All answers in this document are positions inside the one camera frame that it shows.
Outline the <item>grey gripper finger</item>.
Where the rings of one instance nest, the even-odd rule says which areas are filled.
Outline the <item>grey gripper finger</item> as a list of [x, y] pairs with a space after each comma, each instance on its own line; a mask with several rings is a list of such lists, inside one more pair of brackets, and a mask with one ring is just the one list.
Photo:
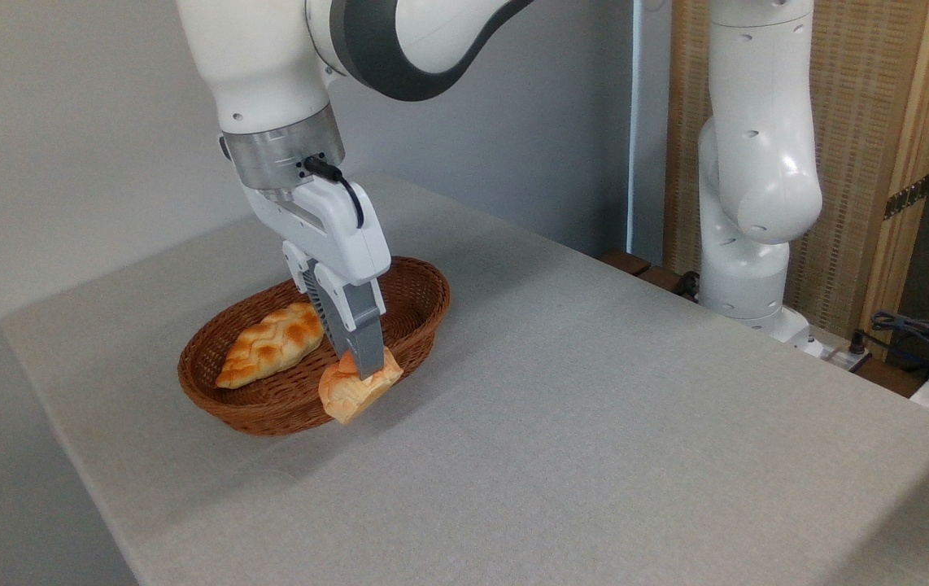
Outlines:
[[316, 261], [305, 256], [300, 249], [289, 241], [283, 241], [283, 255], [285, 255], [287, 266], [292, 271], [294, 283], [300, 292], [304, 293], [311, 301], [313, 311], [318, 315], [320, 323], [325, 332], [325, 336], [332, 348], [335, 356], [344, 355], [344, 323], [338, 315], [337, 305], [328, 294], [327, 290], [320, 285], [318, 274], [316, 274]]
[[350, 352], [361, 379], [384, 365], [380, 316], [384, 301], [376, 278], [353, 285], [334, 272], [320, 274], [320, 316], [337, 356]]

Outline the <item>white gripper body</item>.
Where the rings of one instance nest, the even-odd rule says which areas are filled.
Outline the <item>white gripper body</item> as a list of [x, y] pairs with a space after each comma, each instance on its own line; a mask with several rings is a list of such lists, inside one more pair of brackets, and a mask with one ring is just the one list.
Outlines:
[[368, 194], [357, 183], [349, 186], [363, 210], [362, 226], [342, 183], [318, 177], [293, 190], [242, 190], [261, 223], [283, 241], [345, 281], [363, 285], [389, 270], [390, 253]]

